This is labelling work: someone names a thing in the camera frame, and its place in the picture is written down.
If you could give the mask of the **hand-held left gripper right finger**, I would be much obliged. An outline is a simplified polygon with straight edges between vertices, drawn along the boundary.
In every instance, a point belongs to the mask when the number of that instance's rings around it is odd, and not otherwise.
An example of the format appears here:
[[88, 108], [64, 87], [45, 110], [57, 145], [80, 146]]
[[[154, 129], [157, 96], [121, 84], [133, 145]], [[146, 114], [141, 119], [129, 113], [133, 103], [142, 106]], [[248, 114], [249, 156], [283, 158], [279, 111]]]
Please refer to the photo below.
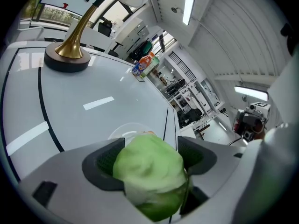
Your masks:
[[245, 147], [178, 137], [178, 153], [187, 174], [181, 217], [190, 214], [220, 189], [238, 166], [244, 151]]

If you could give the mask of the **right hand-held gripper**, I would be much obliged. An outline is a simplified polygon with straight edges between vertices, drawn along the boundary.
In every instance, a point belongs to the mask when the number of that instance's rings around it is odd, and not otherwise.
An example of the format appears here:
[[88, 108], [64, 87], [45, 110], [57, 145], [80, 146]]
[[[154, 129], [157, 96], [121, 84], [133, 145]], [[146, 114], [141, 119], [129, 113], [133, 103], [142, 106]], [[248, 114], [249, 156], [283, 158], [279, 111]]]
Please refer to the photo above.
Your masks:
[[261, 138], [270, 116], [271, 105], [264, 102], [250, 104], [244, 110], [237, 110], [233, 131], [244, 141]]

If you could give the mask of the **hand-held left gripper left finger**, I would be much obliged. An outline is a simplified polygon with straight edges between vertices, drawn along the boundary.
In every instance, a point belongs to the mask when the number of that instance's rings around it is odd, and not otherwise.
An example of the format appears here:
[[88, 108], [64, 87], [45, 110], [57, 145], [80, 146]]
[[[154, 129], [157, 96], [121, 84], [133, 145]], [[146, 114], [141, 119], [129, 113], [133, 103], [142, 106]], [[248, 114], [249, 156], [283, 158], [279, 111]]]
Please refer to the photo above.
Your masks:
[[150, 224], [112, 169], [123, 138], [64, 151], [21, 180], [18, 191], [45, 224]]

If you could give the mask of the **green lettuce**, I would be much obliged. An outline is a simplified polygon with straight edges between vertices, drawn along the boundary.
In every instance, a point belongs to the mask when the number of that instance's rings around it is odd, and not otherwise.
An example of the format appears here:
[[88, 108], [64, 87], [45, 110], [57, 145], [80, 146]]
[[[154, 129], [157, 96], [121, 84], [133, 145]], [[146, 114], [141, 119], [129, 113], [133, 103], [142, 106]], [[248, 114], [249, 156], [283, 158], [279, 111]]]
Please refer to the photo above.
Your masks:
[[153, 132], [132, 134], [113, 165], [127, 199], [148, 219], [159, 222], [181, 207], [188, 177], [182, 156]]

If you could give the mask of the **clear glass plate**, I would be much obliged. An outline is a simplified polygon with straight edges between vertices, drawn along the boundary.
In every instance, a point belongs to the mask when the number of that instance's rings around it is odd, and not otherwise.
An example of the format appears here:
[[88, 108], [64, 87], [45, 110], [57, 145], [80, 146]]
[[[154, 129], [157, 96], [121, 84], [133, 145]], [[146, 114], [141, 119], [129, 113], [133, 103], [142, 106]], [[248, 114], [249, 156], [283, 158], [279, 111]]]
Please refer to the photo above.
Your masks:
[[116, 128], [111, 135], [108, 137], [109, 140], [116, 138], [125, 138], [128, 139], [130, 137], [142, 134], [142, 133], [153, 133], [153, 130], [148, 126], [140, 124], [140, 123], [126, 123], [118, 128]]

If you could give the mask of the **white ceiling light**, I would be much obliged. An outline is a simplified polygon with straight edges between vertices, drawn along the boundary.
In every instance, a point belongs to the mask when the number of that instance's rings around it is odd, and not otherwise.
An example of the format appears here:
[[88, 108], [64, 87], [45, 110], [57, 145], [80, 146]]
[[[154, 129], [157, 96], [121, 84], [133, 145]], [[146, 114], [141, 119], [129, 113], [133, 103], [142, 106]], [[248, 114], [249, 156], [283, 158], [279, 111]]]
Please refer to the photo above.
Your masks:
[[268, 101], [269, 95], [266, 91], [260, 91], [257, 89], [252, 89], [252, 88], [247, 88], [247, 87], [242, 87], [242, 86], [235, 86], [234, 87], [235, 92], [255, 97], [257, 99], [263, 100], [263, 101]]
[[189, 25], [195, 0], [185, 0], [183, 23]]

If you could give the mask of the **person in white clothing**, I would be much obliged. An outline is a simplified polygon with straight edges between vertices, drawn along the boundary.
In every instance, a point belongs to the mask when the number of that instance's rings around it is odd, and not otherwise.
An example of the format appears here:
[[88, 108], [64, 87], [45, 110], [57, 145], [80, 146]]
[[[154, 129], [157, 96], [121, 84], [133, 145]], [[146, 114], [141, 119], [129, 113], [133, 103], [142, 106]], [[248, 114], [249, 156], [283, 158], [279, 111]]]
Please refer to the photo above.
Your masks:
[[299, 123], [299, 58], [293, 57], [268, 89], [274, 111], [268, 129]]

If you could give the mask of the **white shelving unit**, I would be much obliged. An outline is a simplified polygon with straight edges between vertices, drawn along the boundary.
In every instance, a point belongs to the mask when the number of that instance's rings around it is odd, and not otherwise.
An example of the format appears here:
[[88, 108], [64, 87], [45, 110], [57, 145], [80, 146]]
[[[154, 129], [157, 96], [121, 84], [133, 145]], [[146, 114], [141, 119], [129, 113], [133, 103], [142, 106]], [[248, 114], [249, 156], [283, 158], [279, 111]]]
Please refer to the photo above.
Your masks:
[[222, 102], [207, 79], [202, 82], [196, 79], [190, 82], [180, 79], [161, 92], [173, 106], [178, 117], [198, 108], [202, 112], [201, 119], [214, 118], [222, 109]]

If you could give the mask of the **black railing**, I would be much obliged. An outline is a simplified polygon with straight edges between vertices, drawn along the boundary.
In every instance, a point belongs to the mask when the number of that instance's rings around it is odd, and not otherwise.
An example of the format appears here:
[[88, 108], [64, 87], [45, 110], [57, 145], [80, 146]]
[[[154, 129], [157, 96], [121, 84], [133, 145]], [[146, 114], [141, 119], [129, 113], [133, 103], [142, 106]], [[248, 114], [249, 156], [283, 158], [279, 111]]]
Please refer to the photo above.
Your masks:
[[182, 70], [182, 72], [190, 81], [196, 79], [196, 76], [193, 74], [193, 72], [187, 67], [187, 65], [180, 59], [180, 57], [175, 52], [171, 52], [169, 54], [169, 57]]

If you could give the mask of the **green drink bottle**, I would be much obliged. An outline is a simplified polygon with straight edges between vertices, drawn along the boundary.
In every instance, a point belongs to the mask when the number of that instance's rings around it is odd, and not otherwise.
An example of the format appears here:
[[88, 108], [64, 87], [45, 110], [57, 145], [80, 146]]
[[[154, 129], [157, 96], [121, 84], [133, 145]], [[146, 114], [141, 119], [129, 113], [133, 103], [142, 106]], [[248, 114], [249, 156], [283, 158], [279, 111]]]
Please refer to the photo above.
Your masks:
[[159, 65], [159, 58], [157, 56], [154, 56], [149, 66], [141, 73], [140, 76], [142, 78], [146, 77], [151, 72], [151, 70], [155, 68], [157, 65]]

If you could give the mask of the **white table lamp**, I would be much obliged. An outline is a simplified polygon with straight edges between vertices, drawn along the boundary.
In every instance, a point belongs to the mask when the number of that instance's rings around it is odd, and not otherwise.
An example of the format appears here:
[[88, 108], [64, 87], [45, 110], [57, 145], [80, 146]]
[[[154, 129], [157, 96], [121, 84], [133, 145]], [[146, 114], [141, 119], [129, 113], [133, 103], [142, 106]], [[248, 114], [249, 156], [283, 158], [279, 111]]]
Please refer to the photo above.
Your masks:
[[[91, 16], [105, 0], [95, 0], [77, 23], [64, 42], [48, 45], [44, 53], [45, 64], [60, 72], [80, 72], [87, 68], [90, 55], [81, 48], [80, 41], [83, 31]], [[140, 7], [148, 0], [119, 0], [129, 7]]]

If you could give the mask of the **green hanging garment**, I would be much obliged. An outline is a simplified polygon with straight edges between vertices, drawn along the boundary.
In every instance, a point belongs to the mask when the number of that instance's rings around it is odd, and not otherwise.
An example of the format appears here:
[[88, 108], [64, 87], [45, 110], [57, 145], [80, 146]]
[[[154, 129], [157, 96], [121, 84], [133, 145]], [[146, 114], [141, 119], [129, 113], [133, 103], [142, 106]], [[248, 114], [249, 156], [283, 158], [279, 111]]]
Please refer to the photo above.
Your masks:
[[138, 53], [141, 54], [142, 56], [147, 55], [148, 53], [151, 52], [153, 48], [153, 44], [152, 41], [145, 41], [138, 50]]

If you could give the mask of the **grey lockers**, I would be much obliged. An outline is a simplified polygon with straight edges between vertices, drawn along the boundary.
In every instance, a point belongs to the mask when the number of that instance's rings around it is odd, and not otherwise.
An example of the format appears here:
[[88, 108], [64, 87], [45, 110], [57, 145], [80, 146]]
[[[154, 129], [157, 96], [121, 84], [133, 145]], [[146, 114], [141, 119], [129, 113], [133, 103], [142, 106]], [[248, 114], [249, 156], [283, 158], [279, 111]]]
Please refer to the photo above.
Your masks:
[[146, 38], [149, 34], [148, 28], [144, 21], [139, 18], [134, 18], [126, 26], [123, 25], [121, 30], [116, 34], [116, 41], [120, 44], [117, 48], [117, 53], [128, 54]]

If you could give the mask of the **black office chair with headrest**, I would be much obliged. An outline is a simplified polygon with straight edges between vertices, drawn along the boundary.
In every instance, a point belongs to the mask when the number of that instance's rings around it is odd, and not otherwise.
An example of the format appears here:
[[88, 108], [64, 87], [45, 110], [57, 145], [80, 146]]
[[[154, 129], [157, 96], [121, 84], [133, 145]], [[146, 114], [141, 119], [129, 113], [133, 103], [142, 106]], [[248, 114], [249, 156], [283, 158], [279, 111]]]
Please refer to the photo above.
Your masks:
[[[98, 32], [111, 38], [110, 35], [112, 33], [112, 22], [107, 20], [104, 17], [100, 17], [100, 18], [103, 20], [103, 22], [99, 22]], [[120, 44], [119, 42], [115, 42], [115, 43], [116, 43], [115, 47], [112, 50], [110, 50], [108, 54], [114, 57], [119, 57], [118, 53], [116, 53], [115, 50], [117, 49], [117, 47], [122, 46], [122, 44]]]

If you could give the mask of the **black framed window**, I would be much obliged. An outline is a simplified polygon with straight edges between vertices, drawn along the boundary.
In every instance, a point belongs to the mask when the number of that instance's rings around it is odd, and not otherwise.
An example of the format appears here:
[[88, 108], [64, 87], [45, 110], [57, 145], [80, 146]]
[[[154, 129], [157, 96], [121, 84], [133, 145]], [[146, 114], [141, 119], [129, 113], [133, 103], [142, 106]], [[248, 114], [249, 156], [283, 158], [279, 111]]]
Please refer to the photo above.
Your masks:
[[[106, 0], [97, 8], [96, 12], [89, 19], [87, 26], [95, 27], [106, 19], [110, 22], [118, 20], [125, 21], [136, 8], [121, 3], [118, 0]], [[52, 23], [68, 27], [74, 19], [80, 20], [81, 15], [47, 4], [41, 0], [29, 0], [21, 11], [21, 19], [31, 19], [32, 22]]]

